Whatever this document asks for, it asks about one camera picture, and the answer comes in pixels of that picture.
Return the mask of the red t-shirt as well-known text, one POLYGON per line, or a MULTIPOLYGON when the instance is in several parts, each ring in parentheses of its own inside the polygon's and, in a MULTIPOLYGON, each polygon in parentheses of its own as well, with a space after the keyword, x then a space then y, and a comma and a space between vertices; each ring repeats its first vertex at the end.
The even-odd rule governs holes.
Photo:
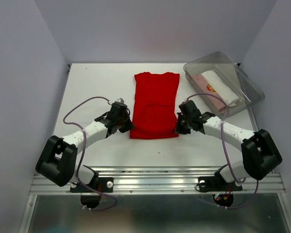
POLYGON ((175 101, 180 74, 166 72, 134 75, 136 81, 132 122, 135 128, 131 139, 167 139, 178 137, 174 133, 177 117, 175 101))

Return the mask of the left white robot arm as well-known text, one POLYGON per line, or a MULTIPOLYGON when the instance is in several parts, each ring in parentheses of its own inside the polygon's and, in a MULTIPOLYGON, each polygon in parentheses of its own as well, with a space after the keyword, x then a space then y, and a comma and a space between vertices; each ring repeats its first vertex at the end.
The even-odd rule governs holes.
POLYGON ((130 111, 122 99, 111 104, 108 112, 94 119, 85 128, 64 137, 51 136, 37 161, 36 172, 59 187, 77 181, 77 156, 99 140, 134 128, 130 111))

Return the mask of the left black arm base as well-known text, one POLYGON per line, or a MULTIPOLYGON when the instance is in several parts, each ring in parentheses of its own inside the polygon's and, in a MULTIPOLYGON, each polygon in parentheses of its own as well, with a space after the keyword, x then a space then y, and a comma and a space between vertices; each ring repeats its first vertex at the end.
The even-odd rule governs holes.
MULTIPOLYGON (((94 171, 91 167, 82 165, 79 172, 79 177, 91 189, 102 193, 112 193, 114 186, 113 177, 100 176, 98 172, 94 171)), ((76 175, 70 180, 71 193, 90 193, 91 190, 84 187, 78 180, 76 175)))

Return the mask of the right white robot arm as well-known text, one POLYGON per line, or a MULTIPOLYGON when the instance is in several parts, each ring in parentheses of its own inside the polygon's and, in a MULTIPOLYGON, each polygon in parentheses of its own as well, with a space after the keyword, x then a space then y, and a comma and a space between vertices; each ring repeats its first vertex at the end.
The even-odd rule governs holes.
POLYGON ((266 130, 257 132, 242 129, 225 123, 215 114, 201 113, 192 100, 179 105, 175 133, 190 134, 191 131, 213 136, 222 141, 222 145, 230 144, 242 154, 240 161, 221 167, 214 175, 213 183, 218 189, 225 189, 231 182, 246 178, 262 180, 282 163, 277 146, 266 130))

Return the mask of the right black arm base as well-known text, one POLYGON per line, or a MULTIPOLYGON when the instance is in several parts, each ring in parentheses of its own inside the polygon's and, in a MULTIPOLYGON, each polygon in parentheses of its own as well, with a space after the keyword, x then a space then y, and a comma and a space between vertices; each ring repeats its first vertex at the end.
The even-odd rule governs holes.
POLYGON ((226 182, 220 175, 223 168, 228 168, 227 165, 216 170, 213 176, 202 176, 198 178, 198 183, 195 185, 195 190, 207 192, 225 192, 225 191, 242 191, 243 187, 237 186, 235 182, 226 182))

